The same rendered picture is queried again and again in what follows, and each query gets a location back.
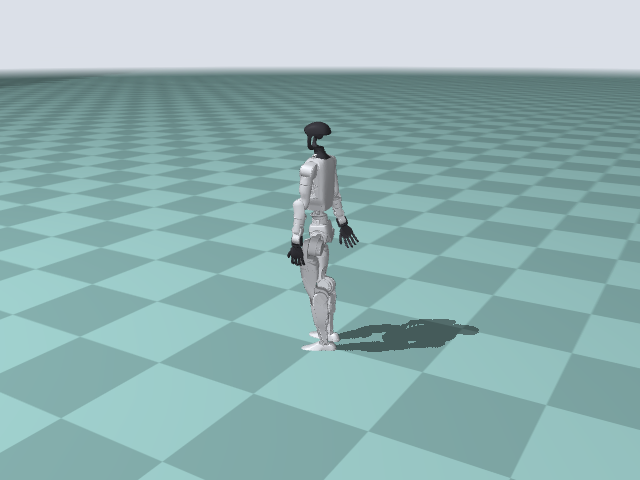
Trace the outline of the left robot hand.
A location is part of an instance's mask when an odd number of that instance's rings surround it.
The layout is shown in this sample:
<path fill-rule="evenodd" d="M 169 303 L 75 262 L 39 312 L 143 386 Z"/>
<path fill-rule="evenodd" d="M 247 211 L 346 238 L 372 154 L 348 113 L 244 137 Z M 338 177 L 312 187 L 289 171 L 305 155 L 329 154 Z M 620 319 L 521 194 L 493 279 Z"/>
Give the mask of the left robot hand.
<path fill-rule="evenodd" d="M 304 259 L 303 259 L 303 251 L 302 251 L 302 249 L 301 249 L 301 246 L 302 246 L 302 245 L 303 245 L 303 237 L 301 236 L 301 237 L 300 237 L 300 244 L 294 244 L 294 243 L 292 242 L 292 246 L 293 246 L 293 247 L 291 247 L 291 248 L 290 248 L 290 251 L 289 251 L 289 253 L 287 254 L 287 257 L 288 257 L 288 258 L 290 258 L 290 255 L 291 255 L 291 263 L 292 263 L 292 264 L 295 264 L 296 266 L 298 266 L 298 265 L 300 265 L 300 266 L 305 265 L 305 263 L 304 263 Z M 300 261 L 300 258 L 301 258 L 301 261 Z M 298 263 L 297 263 L 297 259 L 298 259 Z M 301 262 L 302 262 L 302 264 L 301 264 Z"/>

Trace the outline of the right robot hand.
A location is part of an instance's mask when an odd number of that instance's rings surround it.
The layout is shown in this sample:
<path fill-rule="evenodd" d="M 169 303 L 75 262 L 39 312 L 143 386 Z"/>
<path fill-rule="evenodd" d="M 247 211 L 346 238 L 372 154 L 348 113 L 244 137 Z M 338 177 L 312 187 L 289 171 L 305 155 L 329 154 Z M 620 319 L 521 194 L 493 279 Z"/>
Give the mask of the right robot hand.
<path fill-rule="evenodd" d="M 345 215 L 344 215 L 344 216 L 345 216 Z M 346 218 L 346 216 L 345 216 L 345 218 Z M 353 244 L 354 244 L 354 245 L 356 245 L 356 243 L 354 242 L 354 240 L 353 240 L 352 236 L 354 237 L 354 239 L 355 239 L 357 242 L 359 242 L 359 241 L 358 241 L 358 239 L 356 238 L 356 236 L 354 235 L 353 230 L 352 230 L 352 229 L 347 225 L 347 224 L 348 224 L 347 219 L 346 219 L 346 223 L 341 224 L 341 225 L 340 225 L 340 223 L 339 223 L 339 221 L 338 221 L 338 219 L 337 219 L 337 218 L 336 218 L 336 221 L 337 221 L 338 226 L 339 226 L 339 227 L 341 227 L 341 228 L 340 228 L 340 235 L 339 235 L 339 242 L 340 242 L 340 244 L 342 244 L 342 237 L 343 237 L 343 238 L 344 238 L 345 245 L 346 245 L 346 247 L 347 247 L 347 248 L 349 248 L 349 246 L 348 246 L 348 244 L 347 244 L 346 238 L 347 238 L 348 243 L 349 243 L 349 245 L 350 245 L 351 247 L 353 247 L 353 246 L 352 246 L 352 244 L 351 244 L 351 242 L 350 242 L 350 239 L 351 239 L 351 241 L 353 242 Z M 352 235 L 352 236 L 351 236 L 351 235 Z M 348 237 L 350 237 L 350 239 L 349 239 Z"/>

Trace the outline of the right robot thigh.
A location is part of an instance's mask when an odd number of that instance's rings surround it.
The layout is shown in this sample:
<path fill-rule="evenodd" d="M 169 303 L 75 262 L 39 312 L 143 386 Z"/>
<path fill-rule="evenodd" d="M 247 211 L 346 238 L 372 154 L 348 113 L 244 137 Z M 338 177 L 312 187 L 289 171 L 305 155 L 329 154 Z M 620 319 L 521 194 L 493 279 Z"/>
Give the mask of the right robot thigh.
<path fill-rule="evenodd" d="M 332 228 L 332 237 L 329 240 L 329 243 L 332 242 L 333 237 L 334 237 L 334 228 Z M 317 280 L 318 287 L 324 287 L 328 290 L 329 293 L 331 293 L 335 289 L 335 282 L 331 277 L 326 275 L 328 261 L 329 261 L 329 248 L 327 244 L 324 244 L 324 250 L 322 255 L 316 256 L 316 257 L 318 257 L 318 261 L 319 261 L 319 276 Z"/>

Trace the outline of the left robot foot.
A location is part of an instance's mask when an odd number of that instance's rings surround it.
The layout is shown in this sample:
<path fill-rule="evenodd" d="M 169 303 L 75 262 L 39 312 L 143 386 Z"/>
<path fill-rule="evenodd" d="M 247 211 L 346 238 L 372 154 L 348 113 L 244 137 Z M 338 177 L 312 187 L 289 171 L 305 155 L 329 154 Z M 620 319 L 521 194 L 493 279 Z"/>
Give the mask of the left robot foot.
<path fill-rule="evenodd" d="M 324 344 L 327 344 L 327 343 L 324 343 Z M 337 349 L 333 341 L 329 341 L 327 346 L 324 346 L 324 345 L 322 346 L 320 345 L 320 341 L 317 341 L 313 344 L 302 346 L 301 348 L 303 350 L 310 350 L 310 351 L 334 351 Z"/>

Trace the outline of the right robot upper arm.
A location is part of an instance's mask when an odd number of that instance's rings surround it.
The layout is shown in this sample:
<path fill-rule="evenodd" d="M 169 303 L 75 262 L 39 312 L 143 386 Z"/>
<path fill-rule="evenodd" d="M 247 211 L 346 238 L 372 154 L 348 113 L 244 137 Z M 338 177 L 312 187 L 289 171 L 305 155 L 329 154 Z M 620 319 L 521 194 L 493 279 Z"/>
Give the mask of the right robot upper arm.
<path fill-rule="evenodd" d="M 332 156 L 332 155 L 331 155 Z M 336 158 L 335 156 L 332 156 L 335 162 L 335 185 L 334 185 L 334 197 L 336 197 L 339 193 L 339 185 L 338 185 L 338 178 L 337 178 L 337 171 L 336 171 Z M 334 198 L 333 197 L 333 198 Z"/>

